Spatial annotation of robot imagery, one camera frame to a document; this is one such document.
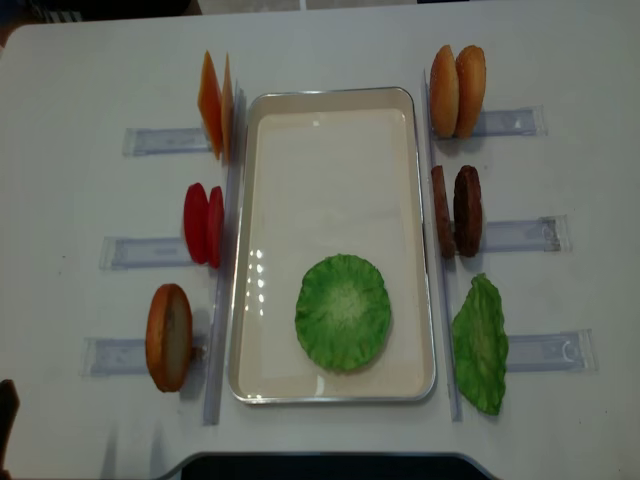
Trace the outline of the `clear pusher track lettuce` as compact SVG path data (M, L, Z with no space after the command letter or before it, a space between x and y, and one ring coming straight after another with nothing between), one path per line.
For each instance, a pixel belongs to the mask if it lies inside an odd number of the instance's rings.
M592 330L508 337L509 373L592 372L598 370Z

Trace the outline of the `clear pusher track tomato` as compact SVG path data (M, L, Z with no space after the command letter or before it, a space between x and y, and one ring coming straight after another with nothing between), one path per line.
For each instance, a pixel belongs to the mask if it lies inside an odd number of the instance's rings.
M193 265L184 241L176 237L105 237L99 261L104 271Z

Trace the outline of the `left clear front rail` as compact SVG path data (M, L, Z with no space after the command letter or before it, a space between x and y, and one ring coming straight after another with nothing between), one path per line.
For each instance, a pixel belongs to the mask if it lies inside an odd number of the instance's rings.
M221 240L221 263L217 270L215 303L207 349L207 372L203 424L217 425L226 362L228 325L233 314L239 230L244 189L247 101L244 90L235 86L231 162L227 169L224 198L225 217Z

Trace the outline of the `flat green lettuce leaf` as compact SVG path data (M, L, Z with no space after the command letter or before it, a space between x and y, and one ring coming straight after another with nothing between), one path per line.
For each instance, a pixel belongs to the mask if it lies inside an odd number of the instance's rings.
M303 276L295 329L299 344L317 366L338 373L366 367L383 350L391 323L384 279L368 260L336 254Z

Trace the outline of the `sesame bun top half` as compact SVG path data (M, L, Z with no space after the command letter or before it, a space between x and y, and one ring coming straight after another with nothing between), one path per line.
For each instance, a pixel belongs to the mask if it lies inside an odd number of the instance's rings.
M431 124L436 135L452 137L459 110L459 79L449 45L440 48L432 63L429 100Z

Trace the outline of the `clear pusher track cheese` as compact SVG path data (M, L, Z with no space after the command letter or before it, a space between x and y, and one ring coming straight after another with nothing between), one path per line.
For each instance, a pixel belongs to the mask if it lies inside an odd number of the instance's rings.
M126 157L201 153L211 150L204 130L198 128L127 128L122 153Z

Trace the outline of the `orange cheese slice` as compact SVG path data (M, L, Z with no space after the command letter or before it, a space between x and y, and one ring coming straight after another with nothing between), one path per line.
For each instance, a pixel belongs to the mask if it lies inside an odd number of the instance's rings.
M221 89L209 51L204 54L197 106L216 159L223 149L221 126Z
M227 163L231 161L231 137L233 120L233 93L230 75L229 55L225 59L224 82L222 88L221 102L221 129L224 148L224 159Z

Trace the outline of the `clear pusher track right buns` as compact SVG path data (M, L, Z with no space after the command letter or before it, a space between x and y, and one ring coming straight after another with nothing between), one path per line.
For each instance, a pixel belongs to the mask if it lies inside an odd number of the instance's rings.
M542 105L512 110L482 110L472 138L547 135Z

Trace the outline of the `clear pusher track patties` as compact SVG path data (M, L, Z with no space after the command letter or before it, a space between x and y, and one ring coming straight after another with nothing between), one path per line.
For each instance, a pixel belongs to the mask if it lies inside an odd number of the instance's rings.
M566 215L533 220L483 220L480 253L569 252L571 249Z

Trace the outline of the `dark brown meat patty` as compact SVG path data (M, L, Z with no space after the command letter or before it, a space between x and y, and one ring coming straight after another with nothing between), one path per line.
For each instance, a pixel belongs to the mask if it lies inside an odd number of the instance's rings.
M475 167L464 165L454 187L454 237L462 256L474 257L480 248L483 216L481 186Z

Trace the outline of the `left red tomato slice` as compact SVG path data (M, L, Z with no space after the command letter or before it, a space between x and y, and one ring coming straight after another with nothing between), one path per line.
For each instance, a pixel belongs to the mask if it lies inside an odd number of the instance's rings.
M187 249L197 264L207 261L206 254L206 215L208 199L200 183L188 187L183 208L183 230Z

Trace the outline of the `clear rail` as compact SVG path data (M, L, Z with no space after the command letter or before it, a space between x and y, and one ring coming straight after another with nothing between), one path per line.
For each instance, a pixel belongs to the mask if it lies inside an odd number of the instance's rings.
M427 68L423 70L422 77L422 100L423 100L423 113L424 113L424 125L425 125L425 144L426 152L428 154L428 169L438 165L438 162L434 153L434 141L432 136L431 119L429 113L429 74ZM439 249L439 241L436 241L435 249L436 253L436 272L437 282L439 288L439 301L440 301L440 313L441 313L441 328L444 343L444 364L446 371L447 392L451 412L451 420L454 423L461 422L463 419L460 394L455 380L455 367L454 367L454 355L450 331L450 311L448 302L448 285L446 275L446 262L441 256Z
M224 198L225 217L221 240L221 263L217 270L215 303L207 349L207 372L203 424L217 425L226 362L228 325L233 314L239 230L244 189L247 101L244 90L235 86L231 162L227 169Z

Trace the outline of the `upright green lettuce leaf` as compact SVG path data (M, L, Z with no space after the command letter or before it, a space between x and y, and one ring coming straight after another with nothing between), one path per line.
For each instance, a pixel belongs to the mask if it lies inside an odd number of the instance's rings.
M452 324L455 378L461 394L480 412L500 413L509 352L502 299L484 273L477 274Z

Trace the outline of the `dark object at left edge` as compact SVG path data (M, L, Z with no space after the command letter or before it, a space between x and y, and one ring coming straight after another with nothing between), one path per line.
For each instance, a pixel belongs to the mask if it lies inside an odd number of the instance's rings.
M1 382L0 388L0 469L1 479L10 479L10 473L4 467L5 455L11 435L11 430L19 410L20 400L15 384L12 380L6 379Z

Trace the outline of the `right red tomato slice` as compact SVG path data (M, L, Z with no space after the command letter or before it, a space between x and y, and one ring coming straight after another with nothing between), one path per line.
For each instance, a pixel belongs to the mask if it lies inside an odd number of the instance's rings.
M224 227L224 199L220 186L211 190L206 223L206 253L208 264L218 269L221 263L221 238Z

